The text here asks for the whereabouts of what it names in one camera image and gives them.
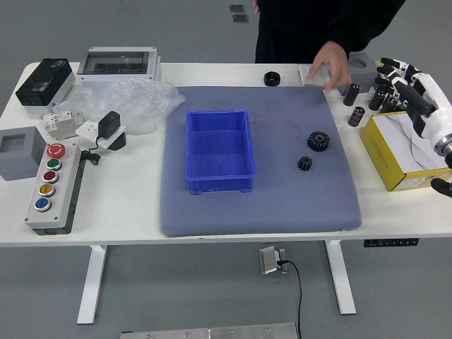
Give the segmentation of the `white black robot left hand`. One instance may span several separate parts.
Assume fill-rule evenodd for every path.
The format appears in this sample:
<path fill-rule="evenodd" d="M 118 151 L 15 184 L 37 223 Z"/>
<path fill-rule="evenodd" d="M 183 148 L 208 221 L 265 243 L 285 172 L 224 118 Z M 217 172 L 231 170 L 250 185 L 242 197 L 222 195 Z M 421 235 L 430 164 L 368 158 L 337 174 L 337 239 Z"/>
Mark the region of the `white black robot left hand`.
<path fill-rule="evenodd" d="M 440 178 L 432 179 L 431 187 L 440 194 L 448 196 L 449 198 L 452 197 L 451 183 L 449 183 L 443 179 L 440 179 Z"/>

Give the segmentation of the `person's left hand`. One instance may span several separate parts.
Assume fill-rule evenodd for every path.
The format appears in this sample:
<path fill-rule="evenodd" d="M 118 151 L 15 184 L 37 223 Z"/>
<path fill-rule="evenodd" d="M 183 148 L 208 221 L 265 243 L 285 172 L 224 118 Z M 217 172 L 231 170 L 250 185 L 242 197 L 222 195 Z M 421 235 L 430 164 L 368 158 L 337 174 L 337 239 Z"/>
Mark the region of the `person's left hand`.
<path fill-rule="evenodd" d="M 330 66 L 330 80 L 324 86 L 324 90 L 330 91 L 350 85 L 352 82 L 348 59 L 345 50 L 336 42 L 328 41 L 314 58 L 314 62 L 309 70 L 308 78 L 312 79 L 322 66 Z"/>

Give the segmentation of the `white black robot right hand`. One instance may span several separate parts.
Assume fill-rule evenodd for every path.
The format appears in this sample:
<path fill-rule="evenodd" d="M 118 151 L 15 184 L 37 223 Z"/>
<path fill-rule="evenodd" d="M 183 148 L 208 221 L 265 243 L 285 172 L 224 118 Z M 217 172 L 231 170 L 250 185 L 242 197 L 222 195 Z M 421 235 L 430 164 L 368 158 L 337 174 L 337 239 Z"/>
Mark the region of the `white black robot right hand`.
<path fill-rule="evenodd" d="M 451 135 L 451 103 L 436 81 L 411 64 L 382 58 L 376 83 L 406 109 L 416 133 L 432 144 Z"/>

